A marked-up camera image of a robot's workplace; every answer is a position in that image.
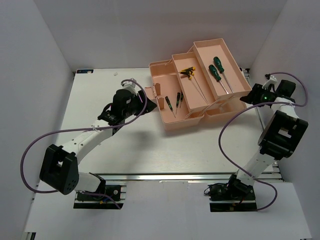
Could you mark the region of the green flathead screwdriver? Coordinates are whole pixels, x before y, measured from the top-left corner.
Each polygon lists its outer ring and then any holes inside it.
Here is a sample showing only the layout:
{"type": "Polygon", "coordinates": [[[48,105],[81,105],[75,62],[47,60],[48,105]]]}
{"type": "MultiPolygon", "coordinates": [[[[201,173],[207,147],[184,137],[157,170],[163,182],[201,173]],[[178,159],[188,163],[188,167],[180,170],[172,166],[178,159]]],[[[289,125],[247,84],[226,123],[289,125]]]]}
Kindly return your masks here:
{"type": "Polygon", "coordinates": [[[210,71],[210,73],[213,75],[213,77],[215,78],[215,80],[221,85],[221,87],[223,88],[223,90],[226,92],[226,94],[228,94],[229,92],[227,91],[227,89],[225,88],[225,86],[223,85],[223,83],[221,82],[221,77],[218,74],[218,70],[216,69],[216,67],[213,64],[210,64],[208,66],[208,69],[210,71]]]}

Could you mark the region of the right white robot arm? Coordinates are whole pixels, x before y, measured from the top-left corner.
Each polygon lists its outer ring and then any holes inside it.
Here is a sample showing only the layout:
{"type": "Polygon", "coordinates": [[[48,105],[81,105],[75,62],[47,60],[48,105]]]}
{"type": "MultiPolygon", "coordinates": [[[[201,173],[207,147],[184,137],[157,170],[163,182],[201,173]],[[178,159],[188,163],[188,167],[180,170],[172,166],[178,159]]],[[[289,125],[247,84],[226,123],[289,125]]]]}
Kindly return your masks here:
{"type": "Polygon", "coordinates": [[[274,161],[289,158],[296,150],[309,123],[296,114],[291,98],[296,89],[296,84],[288,80],[281,80],[276,91],[271,92],[272,87],[264,87],[256,83],[247,96],[240,98],[242,102],[257,105],[260,103],[270,104],[273,116],[263,130],[258,140],[259,150],[243,167],[229,179],[225,187],[226,195],[236,200],[243,193],[252,191],[254,178],[274,161]]]}

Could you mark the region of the pink plastic toolbox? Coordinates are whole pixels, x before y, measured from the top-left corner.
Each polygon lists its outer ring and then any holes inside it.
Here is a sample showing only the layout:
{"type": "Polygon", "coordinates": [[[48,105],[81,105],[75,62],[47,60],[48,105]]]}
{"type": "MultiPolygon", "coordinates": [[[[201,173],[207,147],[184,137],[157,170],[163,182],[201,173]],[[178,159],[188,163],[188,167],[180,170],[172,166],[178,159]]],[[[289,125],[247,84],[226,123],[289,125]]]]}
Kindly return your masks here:
{"type": "Polygon", "coordinates": [[[228,120],[244,110],[251,87],[224,39],[195,41],[186,53],[149,64],[147,96],[166,131],[228,120]]]}

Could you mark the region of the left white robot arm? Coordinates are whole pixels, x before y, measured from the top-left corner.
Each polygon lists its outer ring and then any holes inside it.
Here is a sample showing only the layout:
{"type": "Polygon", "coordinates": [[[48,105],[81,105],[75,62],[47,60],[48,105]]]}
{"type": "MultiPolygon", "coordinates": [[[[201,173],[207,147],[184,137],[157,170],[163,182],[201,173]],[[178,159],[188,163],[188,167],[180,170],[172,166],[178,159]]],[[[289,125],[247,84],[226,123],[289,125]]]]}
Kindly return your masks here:
{"type": "Polygon", "coordinates": [[[106,181],[96,174],[79,172],[79,163],[100,143],[115,135],[127,118],[147,114],[156,107],[157,104],[142,90],[137,93],[117,90],[112,102],[104,107],[90,130],[63,145],[52,144],[46,149],[40,180],[63,195],[77,191],[88,192],[96,200],[103,198],[106,181]]]}

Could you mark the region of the yellow T-handle hex key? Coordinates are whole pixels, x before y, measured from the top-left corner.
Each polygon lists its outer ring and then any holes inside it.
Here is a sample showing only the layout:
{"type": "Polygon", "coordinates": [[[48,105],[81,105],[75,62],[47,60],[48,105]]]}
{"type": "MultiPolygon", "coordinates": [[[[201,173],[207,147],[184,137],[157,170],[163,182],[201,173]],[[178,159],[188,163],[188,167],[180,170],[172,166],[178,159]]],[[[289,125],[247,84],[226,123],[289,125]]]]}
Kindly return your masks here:
{"type": "Polygon", "coordinates": [[[190,82],[193,84],[193,86],[195,87],[195,89],[199,92],[199,94],[201,95],[201,97],[203,98],[203,100],[208,103],[208,101],[205,98],[205,95],[203,93],[203,91],[200,88],[200,85],[197,82],[196,76],[195,76],[195,70],[196,68],[194,66],[189,67],[189,68],[185,68],[181,71],[179,71],[179,73],[181,75],[185,75],[188,77],[188,79],[190,80],[190,82]]]}
{"type": "Polygon", "coordinates": [[[194,76],[194,73],[192,71],[189,71],[189,70],[183,70],[183,71],[180,71],[179,72],[181,75],[185,75],[188,77],[188,79],[190,80],[190,82],[193,84],[193,86],[195,87],[195,89],[198,91],[198,93],[200,94],[200,96],[203,98],[203,100],[207,102],[203,92],[201,91],[200,89],[200,86],[198,84],[198,82],[196,81],[196,78],[194,76]]]}

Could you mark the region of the small green precision screwdriver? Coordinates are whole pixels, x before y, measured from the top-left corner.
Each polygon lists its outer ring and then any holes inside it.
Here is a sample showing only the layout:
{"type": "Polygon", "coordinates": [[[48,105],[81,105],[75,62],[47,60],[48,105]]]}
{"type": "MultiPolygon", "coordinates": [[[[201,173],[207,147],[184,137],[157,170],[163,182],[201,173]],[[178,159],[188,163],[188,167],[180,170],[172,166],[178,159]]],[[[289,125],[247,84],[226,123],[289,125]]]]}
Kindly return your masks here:
{"type": "Polygon", "coordinates": [[[181,98],[181,93],[178,92],[178,93],[177,93],[177,96],[176,96],[176,104],[175,104],[176,110],[175,110],[175,115],[177,115],[177,112],[178,112],[179,103],[180,103],[180,98],[181,98]]]}

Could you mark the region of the large green screwdriver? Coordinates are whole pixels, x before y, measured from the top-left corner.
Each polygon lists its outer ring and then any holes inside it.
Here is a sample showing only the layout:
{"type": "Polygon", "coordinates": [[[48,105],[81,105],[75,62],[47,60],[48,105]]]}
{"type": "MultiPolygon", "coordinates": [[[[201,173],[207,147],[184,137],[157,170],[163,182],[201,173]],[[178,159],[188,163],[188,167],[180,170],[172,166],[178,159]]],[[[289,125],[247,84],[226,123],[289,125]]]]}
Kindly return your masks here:
{"type": "Polygon", "coordinates": [[[224,69],[223,66],[222,66],[221,60],[220,60],[217,56],[215,56],[215,57],[213,58],[213,62],[214,62],[214,64],[215,64],[215,66],[217,67],[217,69],[219,70],[219,72],[223,75],[223,77],[224,77],[227,85],[229,86],[231,92],[233,93],[233,92],[234,92],[234,91],[233,91],[233,88],[231,87],[231,85],[230,85],[230,83],[229,83],[229,81],[228,81],[228,78],[227,78],[226,75],[225,75],[225,69],[224,69]]]}

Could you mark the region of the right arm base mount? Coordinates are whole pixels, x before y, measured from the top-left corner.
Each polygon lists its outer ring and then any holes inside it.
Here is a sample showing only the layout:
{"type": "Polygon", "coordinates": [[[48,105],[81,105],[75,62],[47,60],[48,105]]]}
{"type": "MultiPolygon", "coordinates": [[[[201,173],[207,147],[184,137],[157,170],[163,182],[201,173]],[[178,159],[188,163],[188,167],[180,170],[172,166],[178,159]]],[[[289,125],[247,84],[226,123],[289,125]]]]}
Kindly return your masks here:
{"type": "Polygon", "coordinates": [[[244,192],[228,183],[214,183],[203,191],[209,197],[212,213],[256,212],[256,196],[252,186],[244,192]]]}

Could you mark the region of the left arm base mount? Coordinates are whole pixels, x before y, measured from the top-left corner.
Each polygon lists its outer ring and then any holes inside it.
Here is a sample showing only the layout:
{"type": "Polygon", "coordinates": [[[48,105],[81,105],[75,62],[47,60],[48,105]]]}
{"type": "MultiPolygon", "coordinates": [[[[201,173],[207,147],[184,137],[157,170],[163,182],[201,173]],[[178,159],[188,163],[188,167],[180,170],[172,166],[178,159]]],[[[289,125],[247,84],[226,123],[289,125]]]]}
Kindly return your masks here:
{"type": "Polygon", "coordinates": [[[125,202],[127,184],[107,181],[104,189],[97,195],[77,192],[73,208],[83,210],[120,210],[125,202]]]}

